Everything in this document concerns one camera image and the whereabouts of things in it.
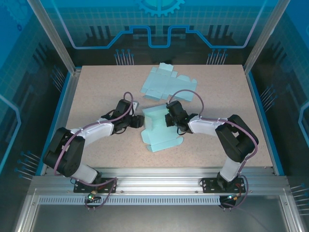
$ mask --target circuit pattern graphic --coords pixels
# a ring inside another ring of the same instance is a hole
[[[0,6],[7,9],[18,25],[22,25],[27,18],[28,7],[26,0],[0,0]]]
[[[150,13],[151,16],[161,17],[173,14],[174,11],[180,9],[180,5],[184,4],[184,0],[136,0],[140,10]]]

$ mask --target aluminum frame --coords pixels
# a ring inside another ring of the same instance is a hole
[[[245,64],[245,73],[248,74],[257,57],[266,44],[272,30],[282,16],[290,0],[280,0],[262,31],[256,45],[250,53]],[[55,46],[58,54],[72,75],[75,75],[75,66],[66,51],[54,25],[39,0],[28,0],[35,15],[43,26],[45,32]],[[70,105],[75,91],[68,91],[64,99],[64,105]],[[67,107],[61,107],[61,115],[56,125],[65,125],[65,111]],[[116,195],[203,195],[198,181],[202,177],[215,177],[220,169],[196,168],[196,169],[103,169],[104,176],[119,177]],[[271,168],[245,168],[243,174],[248,177],[250,188],[249,196],[253,195],[279,195],[283,212],[287,220],[289,230],[292,232],[305,231],[302,225],[296,204],[291,194],[287,178],[276,176]],[[36,176],[31,182],[28,195],[24,202],[22,212],[16,227],[16,232],[30,231],[35,219],[38,202],[42,195],[72,195],[72,184],[68,179],[54,176]]]
[[[199,181],[203,177],[216,177],[220,168],[106,168],[98,169],[104,177],[119,178],[116,193],[112,196],[136,198],[145,196],[186,196],[190,198],[219,196],[223,194],[204,194]],[[250,196],[279,196],[282,204],[282,216],[286,218],[286,226],[291,232],[306,231],[296,204],[294,202],[288,180],[285,176],[277,176],[272,168],[244,168],[242,174],[249,181]],[[35,176],[29,187],[16,232],[31,231],[40,198],[44,196],[77,197],[86,194],[73,193],[74,185],[68,178],[52,176]]]
[[[68,54],[58,32],[53,25],[51,19],[49,18],[45,8],[43,7],[40,0],[27,0],[36,17],[38,18],[40,24],[42,25],[44,31],[46,32],[48,38],[54,45],[56,51],[58,52],[60,58],[62,59],[64,65],[71,74],[75,74],[75,65]]]
[[[245,74],[248,75],[260,53],[262,52],[264,46],[266,45],[269,37],[274,31],[276,25],[278,24],[281,16],[283,15],[286,7],[288,6],[290,0],[278,0],[273,12],[271,13],[269,19],[267,20],[263,31],[261,32],[258,40],[256,41],[251,53],[246,60],[244,65]]]
[[[59,115],[53,128],[53,135],[58,128],[65,127],[67,124],[81,70],[81,68],[76,68],[75,74],[71,74],[69,77],[68,86],[65,90],[65,95],[62,100]],[[47,166],[44,164],[42,170],[40,171],[40,175],[45,175],[46,169]]]

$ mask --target purple cable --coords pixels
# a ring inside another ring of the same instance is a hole
[[[204,111],[204,102],[203,102],[203,99],[201,98],[201,96],[199,96],[199,94],[196,93],[196,92],[194,92],[193,90],[189,90],[189,89],[178,90],[176,93],[173,94],[173,96],[171,96],[170,100],[168,100],[168,103],[170,103],[170,101],[175,97],[175,95],[176,95],[177,93],[184,92],[184,91],[194,93],[194,94],[201,100],[202,109],[201,109],[201,111],[200,111],[199,114],[198,114],[199,116],[201,116],[201,113]]]
[[[97,206],[97,207],[94,207],[94,206],[93,206],[93,207],[89,207],[89,206],[87,205],[87,203],[85,202],[85,207],[86,207],[88,210],[89,210],[89,209],[93,209],[93,210],[95,210],[95,209],[100,209],[100,208],[107,202],[108,198],[110,197],[110,194],[112,193],[113,188],[115,187],[115,185],[116,185],[116,183],[117,183],[117,178],[114,178],[114,179],[112,179],[112,180],[109,180],[108,182],[110,183],[110,182],[112,182],[113,180],[114,180],[114,183],[113,183],[113,185],[112,185],[112,187],[111,187],[109,193],[107,194],[105,200],[104,200],[99,206]]]
[[[214,119],[214,118],[204,118],[204,117],[201,117],[202,120],[206,120],[206,121],[212,121],[212,122],[224,122],[224,123],[227,123],[227,124],[230,124],[234,127],[236,127],[237,129],[241,130],[242,132],[244,132],[253,142],[254,144],[254,151],[251,155],[249,155],[248,157],[245,158],[245,160],[242,162],[239,170],[238,170],[238,174],[241,172],[241,170],[243,169],[243,167],[245,166],[246,162],[248,159],[250,159],[251,157],[253,157],[256,153],[257,153],[257,142],[255,141],[255,139],[253,138],[252,135],[250,135],[249,132],[247,132],[244,128],[240,127],[239,125],[235,124],[234,122],[230,122],[228,120],[225,120],[225,119]]]
[[[248,196],[248,192],[249,192],[249,182],[248,182],[247,177],[245,177],[244,175],[240,175],[239,177],[243,177],[243,178],[245,179],[245,181],[246,181],[246,187],[247,187],[247,191],[246,191],[245,196],[243,197],[242,201],[241,201],[238,205],[236,205],[236,206],[234,206],[234,205],[232,205],[232,204],[228,204],[228,203],[223,203],[223,204],[225,204],[225,205],[227,205],[227,206],[230,206],[230,207],[233,208],[233,209],[239,208],[239,207],[244,203],[245,199],[246,199],[247,196]]]
[[[80,182],[80,183],[82,183],[82,184],[84,184],[84,185],[90,186],[90,187],[99,187],[99,186],[102,186],[102,185],[107,185],[107,184],[109,184],[109,183],[112,182],[112,181],[117,181],[117,180],[118,180],[118,178],[115,177],[115,178],[110,179],[110,180],[108,180],[108,181],[105,181],[104,183],[101,183],[101,184],[89,184],[89,183],[86,183],[86,182],[84,182],[84,181],[82,181],[82,180],[79,180],[79,179],[77,179],[77,178],[74,178],[74,177],[72,177],[72,176],[71,176],[71,178],[74,179],[74,180],[77,180],[78,182]]]
[[[130,106],[129,106],[129,108],[127,109],[127,111],[126,111],[123,115],[121,115],[121,116],[119,116],[119,117],[117,117],[117,118],[115,118],[115,119],[103,121],[103,124],[117,121],[117,120],[123,118],[125,115],[127,115],[127,114],[130,112],[130,110],[131,110],[131,108],[132,108],[132,106],[133,106],[133,95],[132,95],[132,93],[130,93],[130,92],[125,92],[125,93],[124,93],[124,99],[126,98],[126,94],[129,94],[129,95],[131,96],[131,103],[130,103]],[[61,151],[61,153],[60,153],[60,155],[59,155],[59,157],[58,157],[58,159],[57,159],[57,162],[56,162],[56,164],[55,164],[55,166],[54,166],[54,175],[61,175],[61,174],[57,174],[57,169],[58,169],[59,163],[60,163],[60,161],[61,161],[61,159],[62,159],[62,157],[63,157],[63,155],[64,155],[64,152],[66,151],[66,149],[68,148],[68,146],[70,145],[70,143],[72,142],[72,140],[73,140],[80,132],[82,132],[83,130],[87,129],[88,127],[97,125],[97,124],[100,124],[100,122],[94,122],[94,123],[91,123],[91,124],[89,124],[89,125],[86,125],[86,126],[84,126],[83,128],[81,128],[79,131],[77,131],[74,135],[72,135],[72,137],[69,138],[69,140],[67,141],[67,143],[64,145],[64,147],[63,147],[63,149],[62,149],[62,151]],[[101,183],[101,184],[98,185],[98,186],[102,186],[102,185],[106,185],[106,182]]]

